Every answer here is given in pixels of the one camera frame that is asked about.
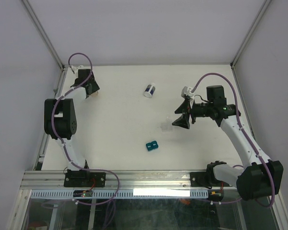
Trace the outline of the clear pill organizer box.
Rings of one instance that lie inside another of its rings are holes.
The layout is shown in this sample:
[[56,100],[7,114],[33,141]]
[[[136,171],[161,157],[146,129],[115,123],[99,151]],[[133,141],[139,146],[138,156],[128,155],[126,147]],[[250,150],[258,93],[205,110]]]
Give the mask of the clear pill organizer box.
[[167,116],[165,121],[163,121],[160,125],[162,132],[171,132],[173,130],[172,119]]

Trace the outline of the clear pill bottle yellow capsules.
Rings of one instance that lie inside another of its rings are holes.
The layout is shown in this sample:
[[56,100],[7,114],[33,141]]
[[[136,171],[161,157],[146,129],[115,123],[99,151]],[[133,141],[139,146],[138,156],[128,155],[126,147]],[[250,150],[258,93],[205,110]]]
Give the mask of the clear pill bottle yellow capsules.
[[97,97],[98,94],[99,94],[99,91],[96,91],[96,92],[92,93],[90,96],[91,96],[91,97]]

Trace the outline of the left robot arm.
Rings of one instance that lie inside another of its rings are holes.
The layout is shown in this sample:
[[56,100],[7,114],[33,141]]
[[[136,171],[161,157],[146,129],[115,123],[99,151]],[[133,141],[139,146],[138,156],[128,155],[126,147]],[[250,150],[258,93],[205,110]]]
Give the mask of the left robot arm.
[[73,85],[65,94],[44,102],[44,131],[57,142],[67,162],[68,169],[77,171],[74,180],[80,186],[91,181],[91,174],[83,169],[88,168],[87,160],[80,152],[75,137],[77,131],[76,109],[92,94],[100,90],[91,69],[84,66],[74,67]]

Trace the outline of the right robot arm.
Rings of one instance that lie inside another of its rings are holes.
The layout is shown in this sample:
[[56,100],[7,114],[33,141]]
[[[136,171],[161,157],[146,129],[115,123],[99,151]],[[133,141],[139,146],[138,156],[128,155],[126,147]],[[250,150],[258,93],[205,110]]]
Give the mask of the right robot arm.
[[172,125],[189,129],[197,118],[211,118],[230,139],[243,168],[239,170],[223,161],[211,162],[198,184],[210,188],[225,182],[235,187],[245,201],[277,195],[284,170],[281,162],[271,160],[249,135],[236,105],[227,103],[223,86],[208,86],[206,92],[207,100],[196,103],[192,89],[184,87],[184,101],[175,111],[180,117]]

